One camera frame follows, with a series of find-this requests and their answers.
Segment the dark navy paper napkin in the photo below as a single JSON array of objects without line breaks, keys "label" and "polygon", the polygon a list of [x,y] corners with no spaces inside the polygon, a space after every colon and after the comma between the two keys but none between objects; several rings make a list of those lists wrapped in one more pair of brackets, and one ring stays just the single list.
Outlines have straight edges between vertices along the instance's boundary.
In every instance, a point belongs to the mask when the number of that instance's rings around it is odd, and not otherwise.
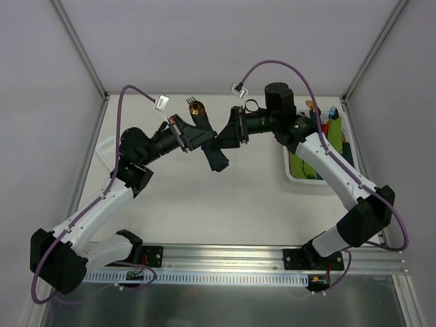
[{"label": "dark navy paper napkin", "polygon": [[[210,131],[213,130],[206,114],[191,114],[191,117],[197,127]],[[201,149],[204,152],[209,166],[213,172],[221,172],[229,166],[228,158],[220,149],[215,147],[214,138],[204,142],[201,146]]]}]

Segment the iridescent rainbow fork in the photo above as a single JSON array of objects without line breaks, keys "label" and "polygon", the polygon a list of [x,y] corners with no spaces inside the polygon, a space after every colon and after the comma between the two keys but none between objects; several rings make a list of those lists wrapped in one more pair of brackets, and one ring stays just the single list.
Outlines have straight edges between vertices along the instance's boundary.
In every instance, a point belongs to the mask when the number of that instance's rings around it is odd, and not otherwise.
[{"label": "iridescent rainbow fork", "polygon": [[186,101],[187,101],[187,103],[188,103],[189,105],[192,105],[192,104],[194,104],[194,103],[197,102],[197,100],[196,100],[194,97],[188,97],[188,98],[186,99]]}]

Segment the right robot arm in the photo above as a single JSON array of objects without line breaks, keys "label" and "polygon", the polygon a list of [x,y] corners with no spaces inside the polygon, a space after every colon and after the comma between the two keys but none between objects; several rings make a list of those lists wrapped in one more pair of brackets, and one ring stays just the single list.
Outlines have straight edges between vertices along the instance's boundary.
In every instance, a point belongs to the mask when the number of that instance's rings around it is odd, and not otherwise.
[{"label": "right robot arm", "polygon": [[308,163],[328,183],[347,213],[291,258],[312,269],[323,269],[331,255],[360,247],[390,224],[394,191],[360,177],[333,145],[319,135],[316,122],[297,113],[294,93],[286,83],[266,85],[264,95],[265,108],[247,112],[243,107],[232,107],[228,124],[217,136],[215,146],[235,149],[248,142],[251,134],[272,132],[278,143]]}]

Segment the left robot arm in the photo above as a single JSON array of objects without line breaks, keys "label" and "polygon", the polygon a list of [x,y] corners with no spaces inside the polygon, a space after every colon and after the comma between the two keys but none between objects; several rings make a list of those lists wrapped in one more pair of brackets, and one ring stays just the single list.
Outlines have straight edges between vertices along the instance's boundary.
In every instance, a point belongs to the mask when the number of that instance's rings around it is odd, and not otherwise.
[{"label": "left robot arm", "polygon": [[192,119],[190,125],[175,114],[152,137],[138,127],[118,136],[115,167],[100,193],[51,231],[39,229],[32,235],[30,269],[35,280],[69,294],[96,269],[112,263],[140,263],[142,239],[128,230],[100,243],[91,244],[90,239],[147,186],[153,175],[148,164],[177,148],[192,151],[217,135],[206,116],[193,115]]}]

